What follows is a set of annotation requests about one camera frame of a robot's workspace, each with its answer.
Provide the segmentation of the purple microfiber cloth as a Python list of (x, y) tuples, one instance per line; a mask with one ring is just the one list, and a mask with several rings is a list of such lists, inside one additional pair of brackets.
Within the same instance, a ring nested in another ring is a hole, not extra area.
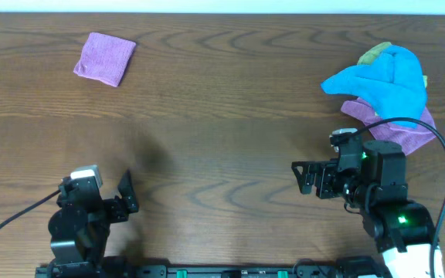
[(73, 72), (118, 87), (136, 43), (98, 32), (89, 34)]

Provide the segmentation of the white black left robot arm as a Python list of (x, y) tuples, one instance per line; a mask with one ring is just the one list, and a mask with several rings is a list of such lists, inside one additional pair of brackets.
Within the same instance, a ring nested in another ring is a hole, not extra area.
[(54, 259), (47, 277), (134, 277), (134, 267), (122, 256), (106, 257), (110, 226), (126, 222), (139, 211), (131, 173), (123, 173), (119, 195), (103, 199), (96, 165), (78, 168), (59, 185), (59, 211), (48, 223)]

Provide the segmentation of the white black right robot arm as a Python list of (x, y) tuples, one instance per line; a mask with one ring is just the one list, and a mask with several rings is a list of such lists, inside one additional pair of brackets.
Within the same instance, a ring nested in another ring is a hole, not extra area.
[(329, 161), (295, 161), (300, 192), (343, 198), (358, 209), (391, 277), (442, 277), (442, 254), (433, 249), (435, 225), (428, 210), (409, 200), (406, 156), (399, 144), (357, 137), (337, 147)]

